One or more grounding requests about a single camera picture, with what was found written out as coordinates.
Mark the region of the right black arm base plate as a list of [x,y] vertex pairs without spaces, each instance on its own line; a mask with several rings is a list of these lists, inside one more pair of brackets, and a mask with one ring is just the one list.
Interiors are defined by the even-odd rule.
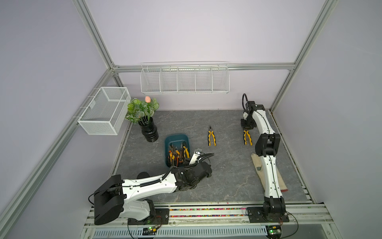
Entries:
[[265,215],[263,208],[261,207],[248,207],[246,208],[246,215],[248,216],[250,223],[276,223],[282,224],[289,222],[287,213],[280,214],[268,214]]

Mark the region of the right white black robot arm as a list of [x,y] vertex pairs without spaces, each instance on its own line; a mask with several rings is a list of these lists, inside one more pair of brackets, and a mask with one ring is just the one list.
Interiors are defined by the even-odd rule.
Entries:
[[246,94],[242,95],[243,118],[240,121],[243,129],[244,144],[252,145],[249,131],[257,128],[259,137],[255,144],[255,154],[262,163],[265,175],[265,196],[263,215],[269,217],[281,217],[286,213],[285,200],[279,185],[276,155],[279,151],[281,136],[276,133],[266,116],[265,107],[250,101]]

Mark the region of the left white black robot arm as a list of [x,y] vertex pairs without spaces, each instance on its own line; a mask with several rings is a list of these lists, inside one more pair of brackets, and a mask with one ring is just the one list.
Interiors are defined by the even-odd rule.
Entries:
[[140,179],[122,179],[120,174],[111,176],[92,194],[94,197],[94,224],[104,225],[120,215],[144,221],[155,217],[154,204],[148,199],[157,194],[171,194],[192,190],[212,175],[206,159],[214,153],[202,153],[189,165],[170,167],[165,174]]

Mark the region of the teal plastic storage box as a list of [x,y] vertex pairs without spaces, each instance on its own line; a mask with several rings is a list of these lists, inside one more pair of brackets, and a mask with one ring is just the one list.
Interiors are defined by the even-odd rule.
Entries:
[[189,138],[186,134],[173,134],[168,136],[165,139],[165,163],[168,167],[171,167],[170,161],[169,161],[169,145],[172,144],[177,153],[177,164],[176,166],[183,166],[185,163],[185,160],[181,159],[181,145],[182,142],[185,141],[187,144],[187,148],[190,153],[190,144],[189,144]]

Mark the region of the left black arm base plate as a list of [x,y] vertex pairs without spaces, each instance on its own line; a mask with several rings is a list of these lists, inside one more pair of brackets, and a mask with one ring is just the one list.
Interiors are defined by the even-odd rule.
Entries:
[[155,212],[150,212],[149,216],[143,220],[129,218],[129,225],[167,225],[170,219],[169,209],[156,209]]

